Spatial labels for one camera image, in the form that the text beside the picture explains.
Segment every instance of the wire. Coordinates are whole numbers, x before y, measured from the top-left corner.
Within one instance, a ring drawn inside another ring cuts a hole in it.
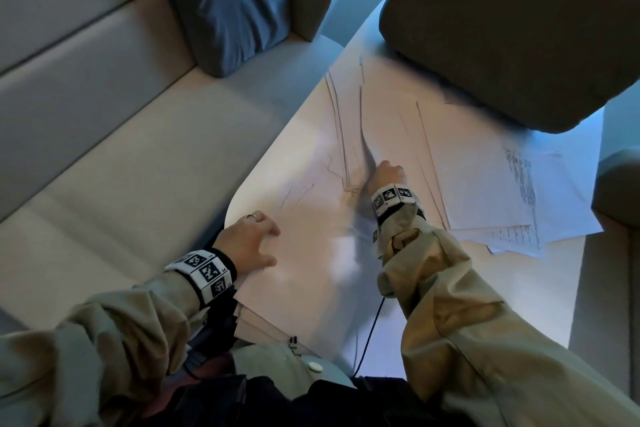
[[[360,363],[358,363],[358,367],[356,368],[356,372],[353,374],[354,377],[358,375],[360,371],[360,367],[362,366],[362,362],[364,360],[364,355],[367,354],[367,348],[369,347],[369,341],[371,341],[371,335],[373,334],[373,328],[376,327],[376,323],[378,322],[378,316],[380,315],[380,311],[382,310],[382,306],[385,303],[385,298],[382,298],[380,302],[380,307],[378,307],[378,312],[376,312],[376,318],[373,320],[373,325],[371,326],[371,331],[369,331],[369,337],[367,338],[367,342],[365,342],[364,350],[362,351],[362,356],[360,357]]]

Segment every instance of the hand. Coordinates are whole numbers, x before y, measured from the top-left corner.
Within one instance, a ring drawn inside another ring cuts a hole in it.
[[[389,184],[406,184],[406,174],[404,169],[400,165],[393,166],[388,160],[380,162],[378,169],[373,173],[373,177],[369,181],[367,190],[369,191],[369,197],[376,194],[376,191],[381,187],[385,187]]]
[[[265,236],[280,236],[278,225],[262,211],[253,214],[256,218],[243,216],[234,225],[222,230],[213,244],[214,248],[234,262],[238,276],[278,263],[276,257],[260,253],[260,244]]]

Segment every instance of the person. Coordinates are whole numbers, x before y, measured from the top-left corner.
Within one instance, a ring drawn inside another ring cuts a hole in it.
[[[518,317],[456,239],[428,225],[402,167],[383,162],[368,189],[378,286],[407,318],[399,345],[406,382],[349,379],[282,344],[237,348],[168,384],[207,307],[216,308],[215,298],[205,302],[212,290],[182,267],[203,258],[194,252],[145,284],[90,298],[54,330],[2,337],[0,424],[640,424],[635,403]],[[261,212],[223,230],[204,253],[220,257],[212,274],[226,281],[275,266],[259,252],[268,234],[280,230]]]

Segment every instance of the left hand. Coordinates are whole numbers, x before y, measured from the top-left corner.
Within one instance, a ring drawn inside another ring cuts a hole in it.
[[[280,229],[276,222],[262,211],[243,216],[234,225],[224,229],[213,244],[227,255],[234,265],[238,276],[265,267],[273,267],[278,261],[271,255],[260,253],[260,244],[267,235],[280,236]]]

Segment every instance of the stack of papers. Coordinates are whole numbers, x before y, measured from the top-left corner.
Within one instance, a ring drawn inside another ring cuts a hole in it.
[[[290,341],[353,372],[380,301],[377,224],[360,190],[383,160],[404,167],[432,225],[492,253],[543,257],[549,242],[602,231],[563,156],[536,148],[536,132],[403,62],[339,62],[323,110],[312,159],[263,207],[282,230],[262,250],[278,266],[239,286],[240,339]],[[399,348],[385,361],[401,366]]]

